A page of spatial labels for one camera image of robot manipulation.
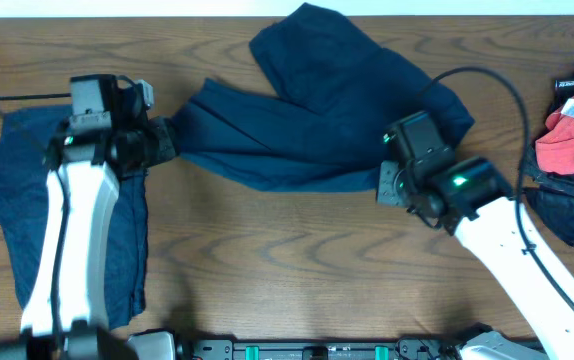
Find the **navy blue shorts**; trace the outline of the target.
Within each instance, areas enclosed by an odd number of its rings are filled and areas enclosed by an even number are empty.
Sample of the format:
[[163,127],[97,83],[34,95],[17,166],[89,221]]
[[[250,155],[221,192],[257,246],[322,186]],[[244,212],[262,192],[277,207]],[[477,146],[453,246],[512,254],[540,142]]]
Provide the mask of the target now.
[[249,48],[273,96],[209,79],[172,124],[185,159],[250,188],[370,190],[389,158],[383,135],[393,121],[427,111],[451,145],[473,126],[452,90],[336,11],[303,4]]

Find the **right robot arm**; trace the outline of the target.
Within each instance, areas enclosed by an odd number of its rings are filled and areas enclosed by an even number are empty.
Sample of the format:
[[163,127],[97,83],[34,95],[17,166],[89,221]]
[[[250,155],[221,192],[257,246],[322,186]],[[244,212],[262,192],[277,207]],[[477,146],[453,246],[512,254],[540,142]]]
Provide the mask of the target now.
[[388,125],[392,158],[380,167],[377,201],[443,229],[494,276],[537,344],[496,331],[445,349],[451,359],[574,359],[574,277],[547,245],[502,174],[486,159],[457,161],[434,120],[419,112]]

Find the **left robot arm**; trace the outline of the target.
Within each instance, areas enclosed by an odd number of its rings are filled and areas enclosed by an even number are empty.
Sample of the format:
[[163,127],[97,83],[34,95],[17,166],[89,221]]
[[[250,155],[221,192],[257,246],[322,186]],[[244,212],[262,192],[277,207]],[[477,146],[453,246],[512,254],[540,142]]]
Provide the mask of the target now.
[[71,115],[44,150],[48,218],[20,334],[0,359],[137,359],[111,334],[104,295],[107,239],[119,181],[173,159],[173,130],[149,118],[153,88],[124,75],[70,80]]

